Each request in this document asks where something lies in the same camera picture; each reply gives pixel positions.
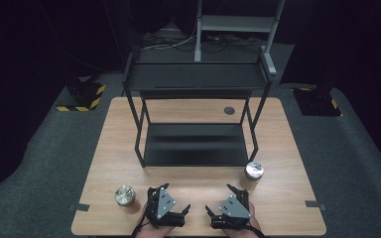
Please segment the black base with hazard stripes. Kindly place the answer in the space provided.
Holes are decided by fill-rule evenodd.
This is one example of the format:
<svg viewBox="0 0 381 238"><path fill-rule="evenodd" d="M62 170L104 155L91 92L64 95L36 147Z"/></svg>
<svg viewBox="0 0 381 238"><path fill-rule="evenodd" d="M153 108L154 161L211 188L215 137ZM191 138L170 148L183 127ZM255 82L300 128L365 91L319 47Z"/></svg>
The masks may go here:
<svg viewBox="0 0 381 238"><path fill-rule="evenodd" d="M95 81L78 81L76 85L67 85L56 100L56 109L60 112L94 110L100 102L105 85Z"/></svg>
<svg viewBox="0 0 381 238"><path fill-rule="evenodd" d="M330 95L329 88L294 88L293 94L304 116L338 117L341 115L336 101Z"/></svg>

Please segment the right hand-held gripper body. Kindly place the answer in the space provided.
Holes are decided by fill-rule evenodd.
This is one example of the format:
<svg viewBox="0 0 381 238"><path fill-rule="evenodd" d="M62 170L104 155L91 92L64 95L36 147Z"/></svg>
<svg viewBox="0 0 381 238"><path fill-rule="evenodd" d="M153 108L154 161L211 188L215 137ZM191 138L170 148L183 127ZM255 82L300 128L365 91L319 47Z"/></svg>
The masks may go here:
<svg viewBox="0 0 381 238"><path fill-rule="evenodd" d="M252 214L249 210L249 192L241 190L241 195L230 195L219 207L218 220L211 221L213 229L243 229L248 225Z"/></svg>

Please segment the glass jar with silver lid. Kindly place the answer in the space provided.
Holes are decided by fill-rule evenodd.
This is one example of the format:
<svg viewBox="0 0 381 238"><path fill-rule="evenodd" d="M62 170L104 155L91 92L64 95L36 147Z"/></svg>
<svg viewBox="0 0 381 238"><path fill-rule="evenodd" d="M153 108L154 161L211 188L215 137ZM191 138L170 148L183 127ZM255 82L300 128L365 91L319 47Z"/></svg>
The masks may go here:
<svg viewBox="0 0 381 238"><path fill-rule="evenodd" d="M265 170L263 166L257 162L250 162L246 165L241 179L240 185L247 190L253 190L260 182Z"/></svg>

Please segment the glass jar with gold lid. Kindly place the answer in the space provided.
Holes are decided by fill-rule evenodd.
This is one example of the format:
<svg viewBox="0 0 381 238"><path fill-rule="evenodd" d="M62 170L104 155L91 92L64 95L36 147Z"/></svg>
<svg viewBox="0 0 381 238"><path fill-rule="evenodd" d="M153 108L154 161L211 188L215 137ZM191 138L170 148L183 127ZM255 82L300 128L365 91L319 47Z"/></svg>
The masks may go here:
<svg viewBox="0 0 381 238"><path fill-rule="evenodd" d="M137 213L141 209L137 193L130 185L122 185L115 191L115 201L128 214Z"/></svg>

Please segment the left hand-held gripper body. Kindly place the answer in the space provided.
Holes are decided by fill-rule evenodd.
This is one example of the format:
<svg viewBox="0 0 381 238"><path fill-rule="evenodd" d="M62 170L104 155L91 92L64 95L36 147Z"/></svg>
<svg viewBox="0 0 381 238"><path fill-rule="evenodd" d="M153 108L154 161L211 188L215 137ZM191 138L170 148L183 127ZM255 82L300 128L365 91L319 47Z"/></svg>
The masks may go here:
<svg viewBox="0 0 381 238"><path fill-rule="evenodd" d="M185 217L171 211L175 205L176 201L167 190L158 191L158 187L150 187L147 191L145 216L156 228L159 226L183 227L186 224Z"/></svg>

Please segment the grey metal stand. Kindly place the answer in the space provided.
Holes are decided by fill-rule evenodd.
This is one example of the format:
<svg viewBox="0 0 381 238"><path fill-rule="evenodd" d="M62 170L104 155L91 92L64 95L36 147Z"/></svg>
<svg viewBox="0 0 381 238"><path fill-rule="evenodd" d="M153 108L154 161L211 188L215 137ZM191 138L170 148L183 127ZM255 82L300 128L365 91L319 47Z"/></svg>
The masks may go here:
<svg viewBox="0 0 381 238"><path fill-rule="evenodd" d="M203 31L267 33L268 39L266 45L261 48L261 54L265 59L269 72L272 75L276 75L277 71L271 58L270 50L280 23L285 2L286 0L278 0L278 6L273 17L252 17L203 15L202 0L197 0L196 40L193 59L201 61L201 33Z"/></svg>

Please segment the person's left hand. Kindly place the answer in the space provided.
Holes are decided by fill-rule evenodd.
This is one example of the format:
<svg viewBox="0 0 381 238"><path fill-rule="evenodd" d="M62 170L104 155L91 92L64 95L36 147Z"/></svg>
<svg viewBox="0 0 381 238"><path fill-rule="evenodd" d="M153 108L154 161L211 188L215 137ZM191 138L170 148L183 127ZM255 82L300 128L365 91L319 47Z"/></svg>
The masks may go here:
<svg viewBox="0 0 381 238"><path fill-rule="evenodd" d="M166 238L173 230L174 226L159 226L156 228L151 224L146 216L142 216L138 221L135 238Z"/></svg>

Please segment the person's right hand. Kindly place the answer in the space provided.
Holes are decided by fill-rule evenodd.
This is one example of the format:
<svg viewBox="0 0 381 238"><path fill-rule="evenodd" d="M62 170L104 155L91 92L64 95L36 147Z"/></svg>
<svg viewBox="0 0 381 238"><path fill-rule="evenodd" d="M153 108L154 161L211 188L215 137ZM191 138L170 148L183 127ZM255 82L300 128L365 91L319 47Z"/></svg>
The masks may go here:
<svg viewBox="0 0 381 238"><path fill-rule="evenodd" d="M252 214L252 217L250 219L250 225L258 230L261 230L261 226L256 218L255 207L252 203L249 203L249 210L250 210L250 213ZM229 238L259 238L257 234L247 229L241 229L241 230L223 229L223 232Z"/></svg>

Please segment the grey floor tape piece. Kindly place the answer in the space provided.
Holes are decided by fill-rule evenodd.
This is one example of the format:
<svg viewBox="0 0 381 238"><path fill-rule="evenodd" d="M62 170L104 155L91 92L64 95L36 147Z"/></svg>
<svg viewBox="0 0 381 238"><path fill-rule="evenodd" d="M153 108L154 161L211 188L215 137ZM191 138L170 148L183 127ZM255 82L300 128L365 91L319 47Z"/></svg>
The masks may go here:
<svg viewBox="0 0 381 238"><path fill-rule="evenodd" d="M327 207L324 203L320 203L316 200L305 200L306 207L316 207L321 211L327 211Z"/></svg>

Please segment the black metal two-tier shelf rack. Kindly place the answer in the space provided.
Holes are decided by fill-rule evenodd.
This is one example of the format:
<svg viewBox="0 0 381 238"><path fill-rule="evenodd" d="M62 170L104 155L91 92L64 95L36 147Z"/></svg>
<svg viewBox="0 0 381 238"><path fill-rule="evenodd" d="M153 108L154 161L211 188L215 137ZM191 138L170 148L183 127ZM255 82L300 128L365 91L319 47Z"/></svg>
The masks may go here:
<svg viewBox="0 0 381 238"><path fill-rule="evenodd" d="M122 84L142 167L244 167L259 150L256 126L271 73L254 61L136 61ZM225 107L235 113L226 115Z"/></svg>

